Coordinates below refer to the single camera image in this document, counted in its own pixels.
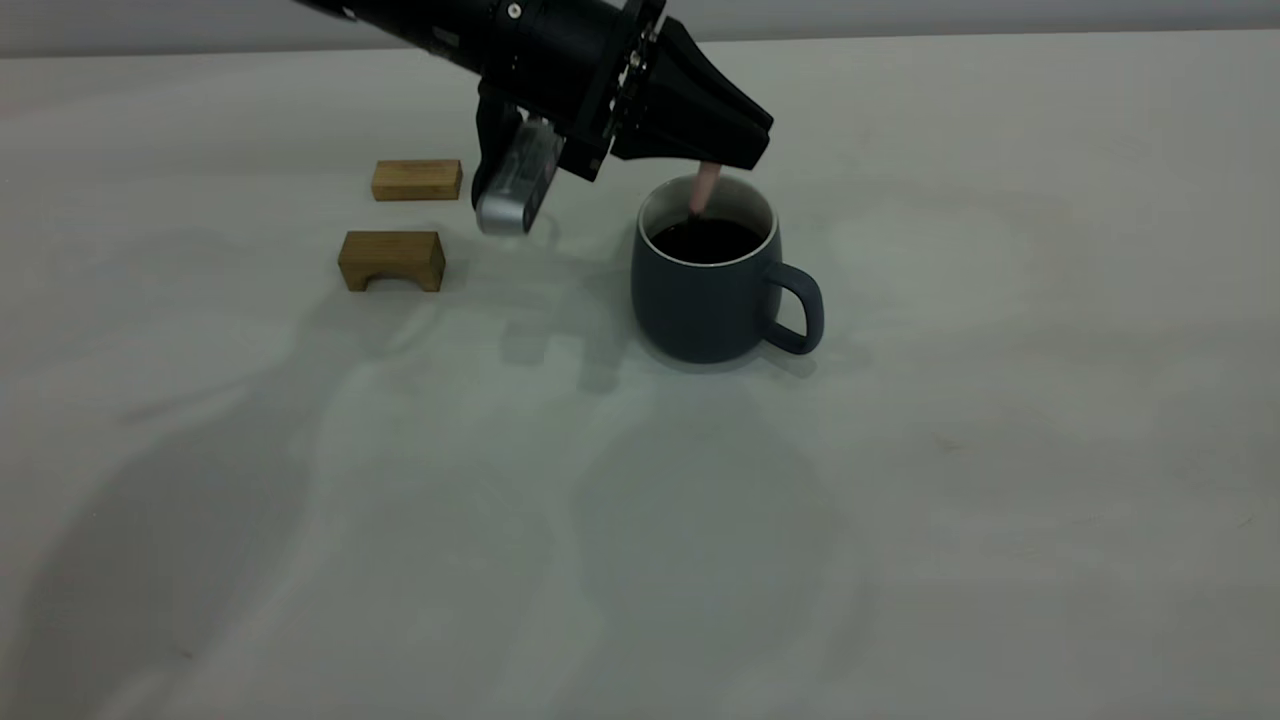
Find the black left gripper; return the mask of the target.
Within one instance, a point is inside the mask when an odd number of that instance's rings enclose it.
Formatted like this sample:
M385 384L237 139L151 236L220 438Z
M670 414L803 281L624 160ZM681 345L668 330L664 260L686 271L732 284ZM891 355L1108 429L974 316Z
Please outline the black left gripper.
M634 56L645 56L664 9L663 1L499 1L479 97L548 122L564 140L559 168L585 181L596 178L609 150L623 160L754 169L769 147L773 117L673 17L658 33L645 99L613 141L625 76Z

